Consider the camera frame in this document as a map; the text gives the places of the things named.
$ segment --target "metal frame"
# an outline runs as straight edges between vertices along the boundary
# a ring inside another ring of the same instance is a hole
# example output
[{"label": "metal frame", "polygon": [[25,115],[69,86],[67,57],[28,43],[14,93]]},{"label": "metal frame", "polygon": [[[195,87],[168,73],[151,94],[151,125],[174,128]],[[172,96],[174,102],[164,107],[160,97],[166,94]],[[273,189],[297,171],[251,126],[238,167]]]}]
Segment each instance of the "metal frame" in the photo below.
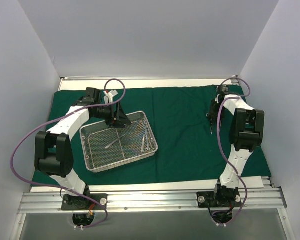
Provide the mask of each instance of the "metal frame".
[{"label": "metal frame", "polygon": [[[83,90],[85,87],[100,87],[108,77],[66,77],[62,78],[60,90]],[[220,84],[223,79],[163,79],[144,77],[120,77],[127,82],[127,88],[156,87],[199,87]],[[238,85],[238,81],[227,84]],[[295,240],[291,223],[286,211],[286,202],[281,188],[274,188],[269,177],[244,178],[248,186],[248,198],[243,210],[277,209],[285,235],[288,240]],[[198,208],[197,192],[213,191],[217,180],[189,182],[171,182],[136,185],[90,186],[92,193],[108,194],[107,210],[109,213],[126,212],[168,212],[168,211],[206,211]],[[11,240],[20,239],[27,214],[69,214],[88,211],[62,211],[60,190],[53,187],[32,187],[30,193],[24,193],[11,234]],[[239,190],[241,197],[245,191]]]}]

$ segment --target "black mounting plate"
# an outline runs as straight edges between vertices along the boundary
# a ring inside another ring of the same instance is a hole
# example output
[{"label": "black mounting plate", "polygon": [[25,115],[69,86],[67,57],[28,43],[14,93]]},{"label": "black mounting plate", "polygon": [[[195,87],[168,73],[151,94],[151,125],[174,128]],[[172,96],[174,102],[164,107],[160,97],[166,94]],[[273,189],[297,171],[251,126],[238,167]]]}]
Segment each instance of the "black mounting plate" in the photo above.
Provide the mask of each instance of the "black mounting plate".
[{"label": "black mounting plate", "polygon": [[[218,204],[217,200],[213,200],[214,199],[214,194],[215,193],[213,191],[199,191],[199,192],[197,192],[196,193],[196,201],[198,203],[198,207],[200,209],[207,209],[208,204],[209,204],[210,208],[229,208],[230,207],[230,204],[228,202],[221,206],[220,204]],[[198,198],[200,196],[204,197],[204,202],[203,203],[200,203],[198,201]],[[239,208],[239,207],[241,207],[241,205],[242,205],[242,201],[235,202],[234,207]]]},{"label": "black mounting plate", "polygon": [[[89,197],[92,198],[93,200],[96,200],[98,203],[100,203],[101,199],[106,199],[108,202],[108,195],[105,193],[91,194]],[[78,207],[73,203],[69,204],[64,199],[64,200],[62,200],[61,210],[63,210],[63,211],[89,210],[91,204],[88,204],[86,207]],[[103,208],[101,208],[99,205],[96,204],[92,210],[103,210]]]}]

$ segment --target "mesh bottom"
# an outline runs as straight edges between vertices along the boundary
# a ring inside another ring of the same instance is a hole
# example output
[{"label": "mesh bottom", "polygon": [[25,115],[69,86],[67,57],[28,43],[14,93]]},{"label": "mesh bottom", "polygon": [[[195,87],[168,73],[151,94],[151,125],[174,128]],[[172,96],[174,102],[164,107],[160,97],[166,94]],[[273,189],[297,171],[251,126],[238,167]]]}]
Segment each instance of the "mesh bottom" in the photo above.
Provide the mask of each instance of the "mesh bottom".
[{"label": "mesh bottom", "polygon": [[127,117],[132,124],[126,128],[108,128],[102,121],[80,129],[85,163],[89,171],[97,173],[113,169],[148,158],[158,150],[145,113],[138,111]]}]

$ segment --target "white wall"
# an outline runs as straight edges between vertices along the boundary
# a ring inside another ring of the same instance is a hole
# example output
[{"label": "white wall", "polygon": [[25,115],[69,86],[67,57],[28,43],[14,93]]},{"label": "white wall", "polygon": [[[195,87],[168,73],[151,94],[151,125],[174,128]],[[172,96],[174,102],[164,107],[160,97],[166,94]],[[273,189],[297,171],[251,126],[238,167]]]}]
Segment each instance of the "white wall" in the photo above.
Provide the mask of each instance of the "white wall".
[{"label": "white wall", "polygon": [[62,77],[238,75],[278,0],[19,0]]},{"label": "white wall", "polygon": [[[9,239],[23,191],[9,158],[26,133],[48,118],[60,79],[17,0],[0,0],[0,240]],[[34,138],[17,153],[15,166],[30,179]]]},{"label": "white wall", "polygon": [[300,0],[280,0],[241,77],[265,111],[262,149],[300,239]]}]

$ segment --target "dark green fabric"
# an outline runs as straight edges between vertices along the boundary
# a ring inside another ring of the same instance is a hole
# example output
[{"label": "dark green fabric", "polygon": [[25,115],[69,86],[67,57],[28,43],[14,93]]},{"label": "dark green fabric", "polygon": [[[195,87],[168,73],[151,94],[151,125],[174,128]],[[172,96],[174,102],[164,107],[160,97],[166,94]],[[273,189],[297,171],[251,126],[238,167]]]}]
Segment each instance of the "dark green fabric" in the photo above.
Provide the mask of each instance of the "dark green fabric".
[{"label": "dark green fabric", "polygon": [[[239,86],[230,86],[230,90],[242,93]],[[64,116],[84,94],[84,91],[56,92],[49,120]],[[218,148],[216,129],[211,135],[206,118],[211,99],[215,96],[215,86],[127,89],[122,107],[126,114],[145,112],[158,143],[158,151],[152,157],[92,173],[86,169],[77,132],[71,141],[75,171],[88,185],[151,184],[219,178],[226,163]],[[100,119],[91,119],[86,124],[98,121]],[[228,137],[231,122],[232,116],[227,111],[221,127],[222,146],[227,156],[231,150]],[[249,158],[242,176],[270,175],[259,147]],[[37,171],[33,181],[56,184],[53,179]]]}]

